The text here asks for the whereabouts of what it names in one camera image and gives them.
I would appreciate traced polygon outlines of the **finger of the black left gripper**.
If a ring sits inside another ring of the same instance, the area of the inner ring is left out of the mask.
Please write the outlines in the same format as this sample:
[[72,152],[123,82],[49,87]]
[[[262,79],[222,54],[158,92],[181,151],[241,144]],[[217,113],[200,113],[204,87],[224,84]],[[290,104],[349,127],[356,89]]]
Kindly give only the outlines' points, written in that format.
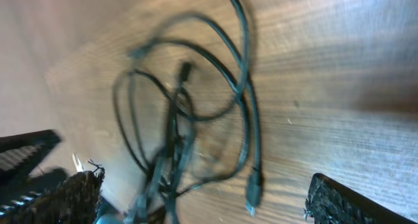
[[1,186],[1,217],[15,208],[19,208],[29,201],[39,197],[45,190],[56,187],[69,177],[62,168],[53,168],[44,174],[25,177],[15,184],[8,183]]
[[51,129],[1,137],[1,185],[19,183],[60,142]]

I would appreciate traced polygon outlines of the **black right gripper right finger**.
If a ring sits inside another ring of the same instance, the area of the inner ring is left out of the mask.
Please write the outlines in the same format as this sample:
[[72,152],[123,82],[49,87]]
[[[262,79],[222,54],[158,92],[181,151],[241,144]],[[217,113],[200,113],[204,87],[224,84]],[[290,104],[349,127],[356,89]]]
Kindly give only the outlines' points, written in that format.
[[315,224],[415,224],[322,173],[312,176],[304,205]]

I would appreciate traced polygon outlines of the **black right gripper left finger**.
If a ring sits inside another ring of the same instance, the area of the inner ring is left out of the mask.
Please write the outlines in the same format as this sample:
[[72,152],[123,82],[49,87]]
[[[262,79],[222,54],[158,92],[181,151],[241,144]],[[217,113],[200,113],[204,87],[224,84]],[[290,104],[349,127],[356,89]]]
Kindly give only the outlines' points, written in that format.
[[1,217],[1,224],[94,223],[104,178],[104,170],[78,172],[8,212]]

